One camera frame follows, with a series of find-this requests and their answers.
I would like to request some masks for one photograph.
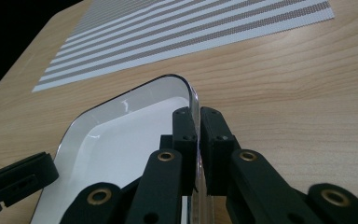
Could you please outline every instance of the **placemat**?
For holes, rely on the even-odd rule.
[[[33,91],[332,18],[326,0],[94,0]]]

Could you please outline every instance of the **table surface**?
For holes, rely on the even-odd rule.
[[[0,168],[41,151],[54,156],[83,111],[178,74],[289,185],[307,192],[328,182],[358,197],[358,1],[329,2],[330,21],[32,92],[90,0],[67,8],[0,82]],[[0,223],[29,223],[39,195],[4,208]],[[229,223],[225,198],[213,206],[215,223]]]

